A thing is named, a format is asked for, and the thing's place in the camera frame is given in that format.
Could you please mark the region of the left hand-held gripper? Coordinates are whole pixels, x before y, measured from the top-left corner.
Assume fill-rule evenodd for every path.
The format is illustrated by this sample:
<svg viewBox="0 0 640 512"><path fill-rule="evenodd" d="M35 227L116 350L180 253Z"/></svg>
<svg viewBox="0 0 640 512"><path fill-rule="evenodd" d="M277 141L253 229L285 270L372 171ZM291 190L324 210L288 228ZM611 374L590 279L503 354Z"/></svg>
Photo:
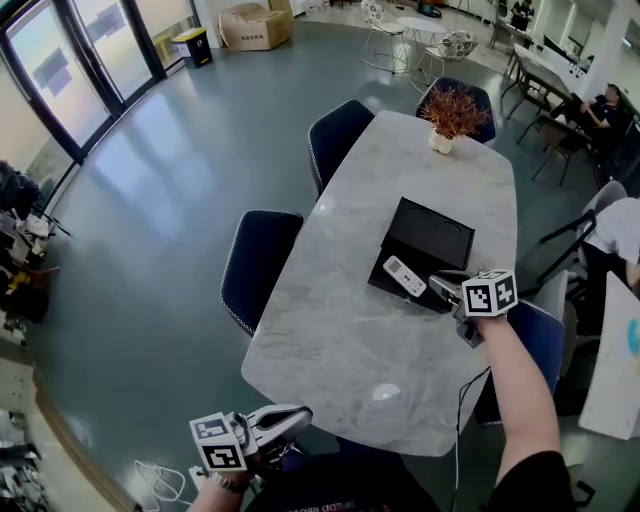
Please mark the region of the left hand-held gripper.
<svg viewBox="0 0 640 512"><path fill-rule="evenodd" d="M248 416L215 413L191 420L189 426L207 471L245 471L247 458L295 440L312 418L306 406L268 405Z"/></svg>

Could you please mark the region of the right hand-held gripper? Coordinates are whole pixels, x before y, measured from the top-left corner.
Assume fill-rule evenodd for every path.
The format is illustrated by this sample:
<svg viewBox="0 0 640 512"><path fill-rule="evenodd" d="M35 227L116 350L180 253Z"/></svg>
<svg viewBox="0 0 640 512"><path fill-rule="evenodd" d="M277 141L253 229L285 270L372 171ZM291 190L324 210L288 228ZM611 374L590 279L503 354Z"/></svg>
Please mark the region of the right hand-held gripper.
<svg viewBox="0 0 640 512"><path fill-rule="evenodd" d="M483 342L477 319L504 315L518 303L515 275L512 270L495 269L476 274L442 270L429 277L429 288L453 310L456 332L472 348Z"/></svg>

